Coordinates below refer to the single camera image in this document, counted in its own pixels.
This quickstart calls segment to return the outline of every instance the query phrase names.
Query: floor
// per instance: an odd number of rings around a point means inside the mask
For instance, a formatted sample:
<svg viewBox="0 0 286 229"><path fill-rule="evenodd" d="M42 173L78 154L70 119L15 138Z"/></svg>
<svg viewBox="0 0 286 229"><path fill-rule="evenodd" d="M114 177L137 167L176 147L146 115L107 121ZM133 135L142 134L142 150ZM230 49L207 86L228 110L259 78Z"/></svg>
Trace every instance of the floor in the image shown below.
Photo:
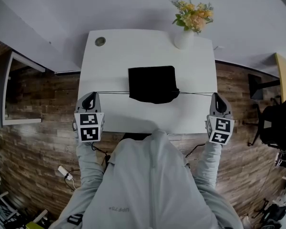
<svg viewBox="0 0 286 229"><path fill-rule="evenodd" d="M80 76L57 76L50 71L40 73L13 67L16 70L10 74L6 112L14 117L41 117L42 123L0 129L2 186L18 208L27 208L30 213L47 209L57 218L72 195L58 166L63 165L67 170L79 168L71 123ZM263 82L273 77L219 63L216 71L218 92L231 103L235 119L232 139L222 149L216 189L230 201L239 216L248 213L251 217L254 209L262 206L264 198L274 199L286 185L281 179L286 176L286 169L274 167L277 151L259 140L254 147L248 147L256 128L242 125L243 120L257 122L247 74L259 75ZM270 105L270 98L278 93L279 87L264 90L265 100L258 101L261 109ZM104 133L97 146L112 152L122 136ZM206 139L205 134L170 135L171 142L184 154ZM197 148L189 157L192 170L202 150L203 147ZM73 172L73 176L78 187L79 172Z"/></svg>

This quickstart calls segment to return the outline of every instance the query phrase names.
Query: bouquet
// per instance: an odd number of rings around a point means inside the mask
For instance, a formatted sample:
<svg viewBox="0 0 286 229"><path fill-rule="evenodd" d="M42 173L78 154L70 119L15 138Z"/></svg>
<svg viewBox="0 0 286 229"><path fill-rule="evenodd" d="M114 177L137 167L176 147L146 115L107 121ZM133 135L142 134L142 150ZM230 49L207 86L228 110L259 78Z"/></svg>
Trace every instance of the bouquet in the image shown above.
<svg viewBox="0 0 286 229"><path fill-rule="evenodd" d="M192 30L199 34L206 24L213 22L213 7L210 3L199 3L195 6L191 1L190 3L179 0L171 2L179 10L173 24L183 26L185 31Z"/></svg>

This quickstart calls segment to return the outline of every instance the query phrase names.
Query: white cable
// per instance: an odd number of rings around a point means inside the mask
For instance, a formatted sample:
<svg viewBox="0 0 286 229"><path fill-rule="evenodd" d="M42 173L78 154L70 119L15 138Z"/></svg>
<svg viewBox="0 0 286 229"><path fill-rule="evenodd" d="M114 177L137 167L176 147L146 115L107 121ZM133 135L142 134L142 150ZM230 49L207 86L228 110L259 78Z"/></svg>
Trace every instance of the white cable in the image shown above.
<svg viewBox="0 0 286 229"><path fill-rule="evenodd" d="M75 187L75 185L74 185L74 180L73 180L73 178L71 178L71 180L72 180L72 182L73 182L74 189L76 189L76 187Z"/></svg>

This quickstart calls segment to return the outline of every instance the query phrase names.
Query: white table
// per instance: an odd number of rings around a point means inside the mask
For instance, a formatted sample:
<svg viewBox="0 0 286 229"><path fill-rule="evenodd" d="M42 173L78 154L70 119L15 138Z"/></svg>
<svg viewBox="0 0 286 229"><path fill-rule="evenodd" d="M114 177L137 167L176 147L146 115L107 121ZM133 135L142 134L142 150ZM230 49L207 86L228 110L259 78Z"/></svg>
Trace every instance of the white table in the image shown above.
<svg viewBox="0 0 286 229"><path fill-rule="evenodd" d="M98 47L95 40L104 37ZM181 92L217 92L212 42L195 37L193 48L177 49L170 35L152 30L91 31L87 40L78 99L89 92L129 91L128 68L172 65ZM206 133L211 97L180 94L167 104L142 103L129 95L100 94L108 132Z"/></svg>

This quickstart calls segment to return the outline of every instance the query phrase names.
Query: fiducial marker cube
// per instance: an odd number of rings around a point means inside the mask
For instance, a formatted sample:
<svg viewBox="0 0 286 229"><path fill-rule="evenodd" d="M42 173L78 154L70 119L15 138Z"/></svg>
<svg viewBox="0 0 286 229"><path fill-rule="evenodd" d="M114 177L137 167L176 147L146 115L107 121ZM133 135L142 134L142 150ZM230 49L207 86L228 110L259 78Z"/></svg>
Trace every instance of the fiducial marker cube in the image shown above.
<svg viewBox="0 0 286 229"><path fill-rule="evenodd" d="M226 145L233 133L234 120L208 116L206 130L209 142Z"/></svg>
<svg viewBox="0 0 286 229"><path fill-rule="evenodd" d="M101 140L104 113L75 113L74 117L81 143L99 142Z"/></svg>

